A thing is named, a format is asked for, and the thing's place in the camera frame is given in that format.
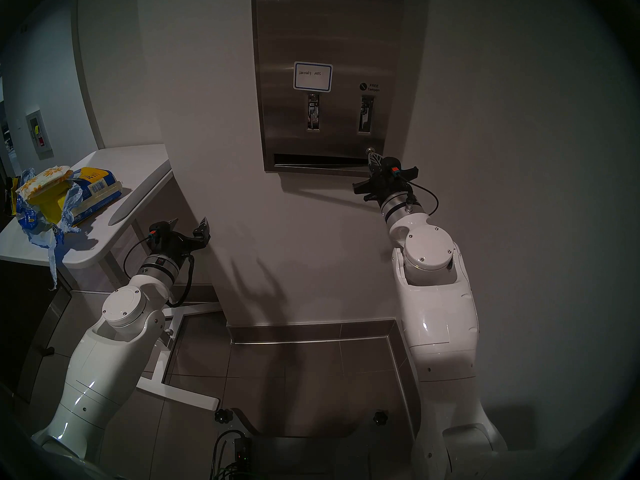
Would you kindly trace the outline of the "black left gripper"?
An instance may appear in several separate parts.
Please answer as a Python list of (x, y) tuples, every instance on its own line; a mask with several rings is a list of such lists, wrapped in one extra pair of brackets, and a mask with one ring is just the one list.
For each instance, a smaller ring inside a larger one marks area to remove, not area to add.
[(166, 222), (166, 230), (150, 230), (150, 254), (164, 255), (175, 264), (183, 264), (193, 251), (204, 249), (208, 245), (211, 235), (206, 217), (195, 228), (193, 237), (174, 231), (178, 220), (174, 218)]

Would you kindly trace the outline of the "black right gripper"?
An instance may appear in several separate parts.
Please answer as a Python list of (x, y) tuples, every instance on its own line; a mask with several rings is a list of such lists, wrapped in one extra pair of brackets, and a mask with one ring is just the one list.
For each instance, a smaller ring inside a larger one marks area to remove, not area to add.
[(417, 167), (410, 169), (383, 168), (382, 159), (378, 153), (367, 153), (369, 170), (377, 171), (367, 180), (354, 183), (354, 194), (363, 195), (364, 200), (387, 200), (395, 193), (413, 193), (410, 183), (418, 177), (419, 169)]

